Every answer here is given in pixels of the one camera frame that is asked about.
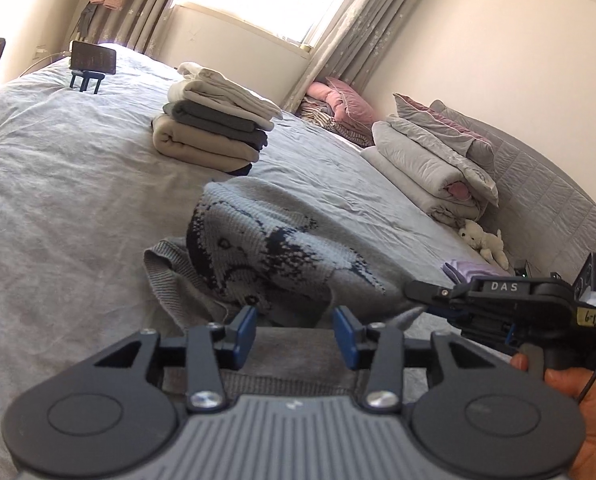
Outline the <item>right hand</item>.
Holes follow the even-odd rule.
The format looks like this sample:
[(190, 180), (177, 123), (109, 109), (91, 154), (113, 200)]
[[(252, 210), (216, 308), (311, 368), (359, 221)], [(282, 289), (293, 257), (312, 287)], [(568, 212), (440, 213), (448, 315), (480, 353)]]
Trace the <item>right hand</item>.
[[(551, 370), (544, 372), (544, 382), (565, 396), (577, 399), (586, 383), (592, 377), (585, 368), (568, 368), (568, 370)], [(596, 381), (584, 399), (578, 404), (580, 413), (586, 424), (586, 440), (570, 468), (571, 479), (596, 480)]]

